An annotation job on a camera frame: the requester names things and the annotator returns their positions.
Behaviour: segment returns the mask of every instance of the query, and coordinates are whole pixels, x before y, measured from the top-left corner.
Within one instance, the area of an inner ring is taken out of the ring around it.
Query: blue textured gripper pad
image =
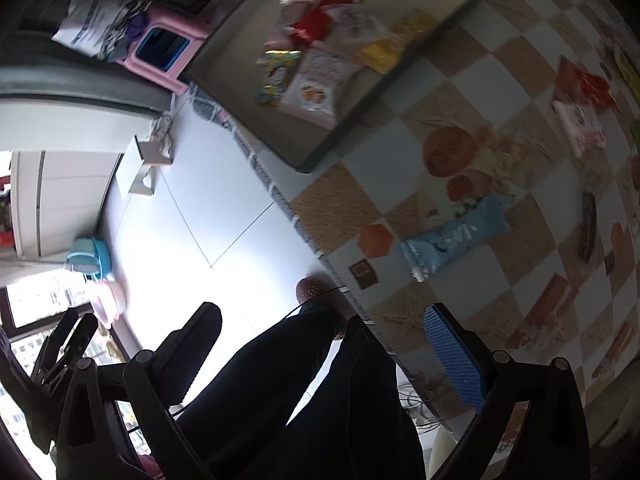
[[[425,311],[422,325],[460,400],[480,412],[485,400],[484,377],[466,348],[433,306]]]

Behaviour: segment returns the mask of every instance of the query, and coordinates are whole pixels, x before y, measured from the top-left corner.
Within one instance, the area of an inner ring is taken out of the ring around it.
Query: tray
[[[436,18],[440,26],[419,44],[414,44],[389,74],[382,76],[370,68],[361,70],[344,90],[338,125],[333,130],[257,104],[262,69],[256,60],[264,53],[264,40],[278,18],[278,0],[240,1],[202,45],[188,66],[187,75],[282,160],[297,171],[309,173],[367,106],[402,72],[410,70],[421,46],[471,1],[364,0],[385,25],[393,25],[411,9],[420,9]],[[326,42],[350,51],[332,36]]]

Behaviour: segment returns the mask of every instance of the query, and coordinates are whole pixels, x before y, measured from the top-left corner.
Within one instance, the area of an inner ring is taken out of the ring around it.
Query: pink snack package
[[[286,27],[304,18],[315,3],[315,0],[280,0],[280,16],[264,44],[265,51],[295,50],[297,40],[286,31]]]
[[[607,139],[592,104],[560,101],[553,101],[551,104],[558,114],[576,158],[581,158],[592,146],[603,149],[607,147]]]
[[[332,130],[338,124],[337,104],[342,90],[361,68],[357,59],[315,41],[278,108]]]

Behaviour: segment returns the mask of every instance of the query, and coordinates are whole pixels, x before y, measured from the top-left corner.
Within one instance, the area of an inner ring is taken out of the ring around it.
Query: white tile floor
[[[156,172],[152,197],[123,200],[113,183],[102,235],[127,295],[126,322],[142,348],[155,349],[203,301],[220,307],[222,334],[187,403],[239,348],[297,306],[298,280],[326,272],[232,136],[201,120],[185,97],[175,109],[174,164]],[[328,373],[338,348],[332,345],[295,413]],[[406,380],[401,372],[398,377]],[[434,435],[422,436],[423,446],[431,447]]]

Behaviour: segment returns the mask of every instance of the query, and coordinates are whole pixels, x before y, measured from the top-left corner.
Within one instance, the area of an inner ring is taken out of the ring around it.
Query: yellow snack package
[[[426,12],[412,9],[393,27],[393,36],[374,41],[356,55],[365,65],[376,72],[387,74],[400,61],[402,54],[414,40],[424,36],[438,25],[438,20]]]

